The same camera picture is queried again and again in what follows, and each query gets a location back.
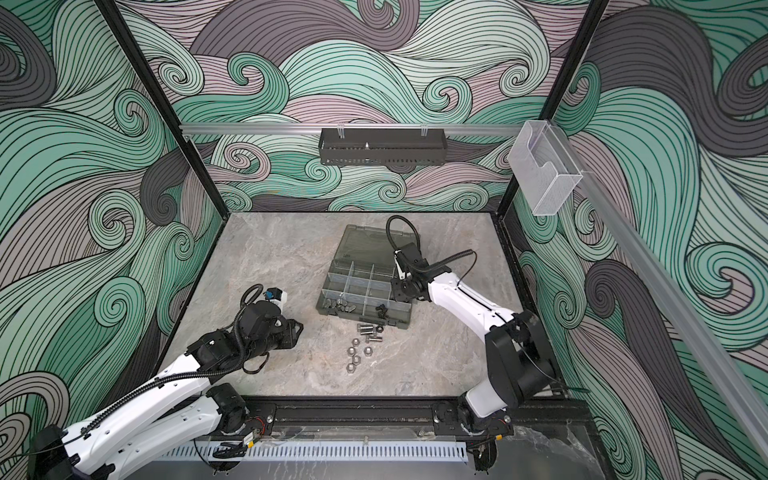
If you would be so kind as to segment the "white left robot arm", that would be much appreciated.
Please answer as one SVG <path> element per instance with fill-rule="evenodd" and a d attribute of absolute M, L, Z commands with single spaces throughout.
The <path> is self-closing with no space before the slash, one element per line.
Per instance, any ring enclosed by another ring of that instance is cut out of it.
<path fill-rule="evenodd" d="M 209 332 L 154 379 L 66 428 L 41 430 L 30 448 L 29 479 L 117 479 L 167 451 L 211 433 L 263 430 L 223 377 L 246 361 L 296 346 L 304 326 L 261 317 Z"/>

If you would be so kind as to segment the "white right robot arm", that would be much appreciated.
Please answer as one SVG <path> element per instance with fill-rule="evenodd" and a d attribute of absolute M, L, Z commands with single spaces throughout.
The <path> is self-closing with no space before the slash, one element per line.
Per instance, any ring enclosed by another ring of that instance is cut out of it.
<path fill-rule="evenodd" d="M 397 300 L 429 301 L 448 311 L 484 343 L 486 378 L 462 395 L 464 423 L 517 408 L 556 381 L 557 362 L 541 320 L 514 311 L 465 285 L 449 268 L 417 271 L 398 266 L 391 279 Z"/>

